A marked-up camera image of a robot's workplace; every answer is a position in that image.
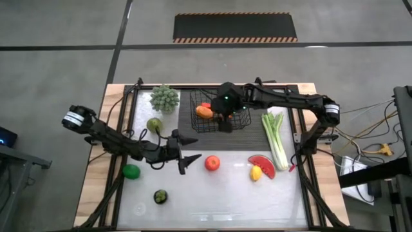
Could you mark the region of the red apple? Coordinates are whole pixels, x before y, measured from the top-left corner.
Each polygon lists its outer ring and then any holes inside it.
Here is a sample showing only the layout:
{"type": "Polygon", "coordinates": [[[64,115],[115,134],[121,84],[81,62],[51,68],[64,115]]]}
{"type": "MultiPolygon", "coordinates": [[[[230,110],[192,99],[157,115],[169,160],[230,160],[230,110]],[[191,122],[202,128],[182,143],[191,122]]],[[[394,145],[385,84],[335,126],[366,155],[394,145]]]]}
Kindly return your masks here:
{"type": "Polygon", "coordinates": [[[216,171],[219,169],[220,164],[220,159],[215,155],[208,156],[204,162],[204,166],[208,171],[216,171]]]}

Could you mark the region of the black equipment stand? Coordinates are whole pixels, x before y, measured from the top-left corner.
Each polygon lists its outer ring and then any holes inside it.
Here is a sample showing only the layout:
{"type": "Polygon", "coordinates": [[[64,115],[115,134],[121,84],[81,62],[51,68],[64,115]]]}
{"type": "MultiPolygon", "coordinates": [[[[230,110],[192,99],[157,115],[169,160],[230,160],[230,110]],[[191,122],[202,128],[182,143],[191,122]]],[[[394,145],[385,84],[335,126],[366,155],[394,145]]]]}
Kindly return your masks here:
{"type": "Polygon", "coordinates": [[[352,187],[374,180],[395,179],[397,192],[392,203],[402,208],[406,232],[412,232],[412,86],[393,89],[406,156],[339,177],[341,187],[352,187]]]}

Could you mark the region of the green apple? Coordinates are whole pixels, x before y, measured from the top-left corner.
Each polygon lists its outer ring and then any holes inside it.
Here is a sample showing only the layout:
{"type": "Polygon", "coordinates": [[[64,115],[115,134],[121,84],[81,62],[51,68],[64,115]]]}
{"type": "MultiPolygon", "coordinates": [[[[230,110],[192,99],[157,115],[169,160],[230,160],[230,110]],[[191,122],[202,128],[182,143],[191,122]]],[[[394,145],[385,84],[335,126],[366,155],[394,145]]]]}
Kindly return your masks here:
{"type": "Polygon", "coordinates": [[[152,133],[161,132],[163,123],[159,118],[153,117],[146,122],[146,128],[152,133]]]}

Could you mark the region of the white box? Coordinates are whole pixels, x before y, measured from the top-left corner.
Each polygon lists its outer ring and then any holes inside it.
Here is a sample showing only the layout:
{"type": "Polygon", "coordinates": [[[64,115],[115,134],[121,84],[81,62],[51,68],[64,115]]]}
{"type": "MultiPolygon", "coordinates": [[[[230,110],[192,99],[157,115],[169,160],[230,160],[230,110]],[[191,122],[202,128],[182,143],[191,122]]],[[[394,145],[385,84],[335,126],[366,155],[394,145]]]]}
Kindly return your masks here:
{"type": "MultiPolygon", "coordinates": [[[[361,169],[366,169],[368,166],[359,162],[356,159],[344,156],[341,162],[340,176],[349,174],[353,171],[358,171],[361,169]]],[[[357,199],[361,202],[367,203],[371,206],[374,205],[375,198],[374,196],[368,193],[367,184],[359,184],[357,186],[351,186],[347,188],[341,188],[341,191],[344,195],[357,199]]]]}

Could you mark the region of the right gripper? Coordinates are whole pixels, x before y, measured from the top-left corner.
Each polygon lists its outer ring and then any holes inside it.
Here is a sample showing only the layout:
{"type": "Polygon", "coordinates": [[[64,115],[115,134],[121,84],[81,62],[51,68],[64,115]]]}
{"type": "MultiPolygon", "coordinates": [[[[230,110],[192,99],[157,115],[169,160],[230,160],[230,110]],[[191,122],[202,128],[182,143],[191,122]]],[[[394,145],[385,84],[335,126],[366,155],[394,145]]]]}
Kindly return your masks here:
{"type": "Polygon", "coordinates": [[[221,132],[232,132],[231,122],[225,121],[223,115],[231,115],[238,110],[242,110],[244,108],[243,97],[243,89],[231,82],[225,82],[218,88],[216,97],[211,101],[211,109],[213,112],[217,113],[217,116],[221,121],[221,132]]]}

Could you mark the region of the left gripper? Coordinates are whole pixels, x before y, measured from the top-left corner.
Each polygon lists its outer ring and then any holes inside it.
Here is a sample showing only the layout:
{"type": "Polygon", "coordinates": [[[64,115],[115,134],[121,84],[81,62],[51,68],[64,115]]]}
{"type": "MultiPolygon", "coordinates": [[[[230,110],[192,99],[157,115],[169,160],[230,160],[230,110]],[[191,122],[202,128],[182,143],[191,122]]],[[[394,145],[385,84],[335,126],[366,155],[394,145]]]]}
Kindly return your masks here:
{"type": "Polygon", "coordinates": [[[185,169],[189,167],[196,159],[201,157],[201,154],[183,157],[180,145],[189,145],[198,142],[198,139],[180,135],[177,129],[171,132],[171,135],[164,137],[166,144],[162,146],[160,156],[161,161],[178,160],[178,169],[181,175],[185,174],[185,169]]]}

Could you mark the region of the yellow lemon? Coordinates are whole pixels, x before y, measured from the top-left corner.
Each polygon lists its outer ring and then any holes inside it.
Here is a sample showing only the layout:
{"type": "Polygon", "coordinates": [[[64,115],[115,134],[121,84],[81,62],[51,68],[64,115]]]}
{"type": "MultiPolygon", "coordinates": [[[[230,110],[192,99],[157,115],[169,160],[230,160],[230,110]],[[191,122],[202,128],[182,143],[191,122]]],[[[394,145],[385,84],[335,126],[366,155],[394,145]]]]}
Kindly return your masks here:
{"type": "Polygon", "coordinates": [[[262,169],[259,166],[252,166],[250,170],[250,178],[252,181],[258,181],[261,178],[262,174],[262,169]]]}

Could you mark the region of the black metal table frame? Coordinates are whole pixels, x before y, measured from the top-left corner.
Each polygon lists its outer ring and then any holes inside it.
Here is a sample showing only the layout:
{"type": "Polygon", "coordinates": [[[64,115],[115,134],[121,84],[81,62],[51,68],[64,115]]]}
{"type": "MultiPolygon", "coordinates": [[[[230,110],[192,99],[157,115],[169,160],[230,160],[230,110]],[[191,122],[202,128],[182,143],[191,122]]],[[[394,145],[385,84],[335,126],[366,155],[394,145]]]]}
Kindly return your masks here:
{"type": "MultiPolygon", "coordinates": [[[[126,130],[132,125],[132,105],[137,100],[137,90],[129,84],[108,84],[104,90],[98,117],[108,121],[115,129],[126,130]]],[[[319,151],[307,158],[304,170],[330,211],[345,225],[349,224],[348,213],[339,185],[335,159],[330,155],[331,147],[320,144],[319,151]]],[[[101,198],[109,191],[118,172],[126,164],[125,157],[113,157],[103,152],[100,145],[92,146],[86,168],[80,200],[73,225],[79,227],[92,214],[101,198]]],[[[116,230],[123,187],[114,191],[108,204],[93,225],[95,231],[116,230]]]]}

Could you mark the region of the green celery bunch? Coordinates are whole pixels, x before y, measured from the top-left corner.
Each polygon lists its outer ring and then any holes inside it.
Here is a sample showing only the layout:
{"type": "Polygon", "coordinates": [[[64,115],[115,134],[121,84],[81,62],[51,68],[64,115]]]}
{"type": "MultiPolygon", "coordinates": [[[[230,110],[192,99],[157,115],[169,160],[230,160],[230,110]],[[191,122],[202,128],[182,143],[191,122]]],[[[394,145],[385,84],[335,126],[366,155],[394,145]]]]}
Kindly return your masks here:
{"type": "Polygon", "coordinates": [[[261,116],[261,122],[267,135],[272,157],[278,170],[287,170],[288,159],[281,140],[281,125],[283,123],[283,114],[264,113],[261,116]]]}

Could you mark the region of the red watermelon slice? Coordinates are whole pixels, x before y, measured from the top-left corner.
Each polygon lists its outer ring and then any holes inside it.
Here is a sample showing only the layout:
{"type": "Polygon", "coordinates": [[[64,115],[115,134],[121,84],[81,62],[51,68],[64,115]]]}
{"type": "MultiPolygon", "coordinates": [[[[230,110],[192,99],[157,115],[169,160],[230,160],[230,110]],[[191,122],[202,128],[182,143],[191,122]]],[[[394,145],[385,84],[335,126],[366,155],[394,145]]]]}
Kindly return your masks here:
{"type": "Polygon", "coordinates": [[[262,172],[270,179],[276,176],[276,169],[274,163],[264,155],[253,155],[248,158],[248,161],[261,168],[262,172]]]}

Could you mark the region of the black hazard-striped floor mat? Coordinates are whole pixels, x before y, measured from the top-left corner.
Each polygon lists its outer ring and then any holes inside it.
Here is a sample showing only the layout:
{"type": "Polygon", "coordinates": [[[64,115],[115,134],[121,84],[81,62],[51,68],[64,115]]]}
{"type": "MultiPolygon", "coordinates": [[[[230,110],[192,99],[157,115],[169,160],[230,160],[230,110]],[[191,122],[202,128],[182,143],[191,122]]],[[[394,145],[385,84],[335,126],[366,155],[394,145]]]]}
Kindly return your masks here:
{"type": "Polygon", "coordinates": [[[173,43],[296,43],[288,12],[180,13],[173,43]]]}

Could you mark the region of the green lime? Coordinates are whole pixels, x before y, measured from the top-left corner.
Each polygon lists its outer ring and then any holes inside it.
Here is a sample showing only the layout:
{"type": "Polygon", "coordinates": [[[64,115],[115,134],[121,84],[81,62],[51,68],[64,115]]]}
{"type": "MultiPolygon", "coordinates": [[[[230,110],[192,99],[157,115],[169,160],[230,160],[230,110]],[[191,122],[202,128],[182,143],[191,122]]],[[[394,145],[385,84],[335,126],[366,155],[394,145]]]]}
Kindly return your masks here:
{"type": "Polygon", "coordinates": [[[122,168],[122,174],[125,178],[135,180],[140,177],[140,168],[134,164],[126,164],[122,168]]]}

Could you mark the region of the black computer blue light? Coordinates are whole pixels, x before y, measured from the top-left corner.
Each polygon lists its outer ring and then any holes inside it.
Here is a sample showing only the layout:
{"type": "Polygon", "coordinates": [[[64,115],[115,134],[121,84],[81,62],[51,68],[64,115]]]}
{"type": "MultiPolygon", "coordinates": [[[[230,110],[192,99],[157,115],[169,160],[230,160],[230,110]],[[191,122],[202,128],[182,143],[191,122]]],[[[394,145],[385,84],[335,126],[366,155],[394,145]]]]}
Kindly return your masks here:
{"type": "Polygon", "coordinates": [[[13,148],[17,138],[18,135],[16,133],[0,126],[0,146],[13,148]]]}

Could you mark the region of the grey metal desk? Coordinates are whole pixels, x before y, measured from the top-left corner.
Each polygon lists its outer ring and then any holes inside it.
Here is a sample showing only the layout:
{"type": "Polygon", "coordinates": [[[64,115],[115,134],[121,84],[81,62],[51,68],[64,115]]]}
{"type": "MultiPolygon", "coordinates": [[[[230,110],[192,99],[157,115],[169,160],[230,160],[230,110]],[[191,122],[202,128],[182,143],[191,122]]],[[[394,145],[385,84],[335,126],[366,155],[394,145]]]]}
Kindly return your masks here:
{"type": "Polygon", "coordinates": [[[0,146],[0,232],[11,232],[18,200],[27,185],[33,165],[49,169],[52,162],[0,146]]]}

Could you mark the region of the orange tangerine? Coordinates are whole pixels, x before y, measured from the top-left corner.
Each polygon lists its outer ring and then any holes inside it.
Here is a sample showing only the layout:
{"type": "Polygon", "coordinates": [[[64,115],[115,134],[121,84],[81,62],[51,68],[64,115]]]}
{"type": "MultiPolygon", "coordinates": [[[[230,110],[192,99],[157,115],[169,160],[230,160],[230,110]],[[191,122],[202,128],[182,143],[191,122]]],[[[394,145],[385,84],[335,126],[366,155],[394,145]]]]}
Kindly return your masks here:
{"type": "Polygon", "coordinates": [[[197,106],[195,112],[197,116],[203,119],[211,119],[214,115],[214,112],[209,107],[202,105],[197,106]]]}

